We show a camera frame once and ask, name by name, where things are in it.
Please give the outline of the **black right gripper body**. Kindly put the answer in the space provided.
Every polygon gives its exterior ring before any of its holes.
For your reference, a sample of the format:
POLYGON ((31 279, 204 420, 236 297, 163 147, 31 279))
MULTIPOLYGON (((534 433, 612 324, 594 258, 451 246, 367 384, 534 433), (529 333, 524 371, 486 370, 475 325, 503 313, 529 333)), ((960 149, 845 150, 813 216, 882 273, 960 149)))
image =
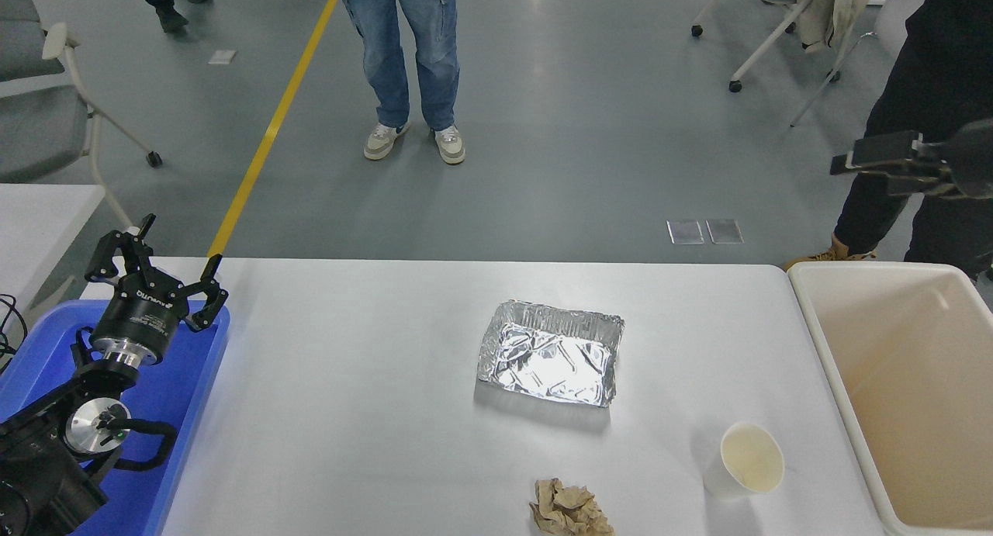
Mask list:
POLYGON ((946 142, 950 179, 968 198, 992 197, 992 119, 962 126, 946 142))

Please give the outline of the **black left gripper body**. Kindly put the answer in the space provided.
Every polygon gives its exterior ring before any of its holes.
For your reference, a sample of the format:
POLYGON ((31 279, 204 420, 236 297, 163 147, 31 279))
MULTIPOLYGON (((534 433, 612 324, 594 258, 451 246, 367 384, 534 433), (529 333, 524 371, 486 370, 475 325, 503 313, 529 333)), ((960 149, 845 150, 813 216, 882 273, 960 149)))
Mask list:
POLYGON ((117 286, 102 318, 90 334, 90 348, 128 354, 132 364, 158 364, 189 314, 187 300, 170 300, 159 292, 117 286))

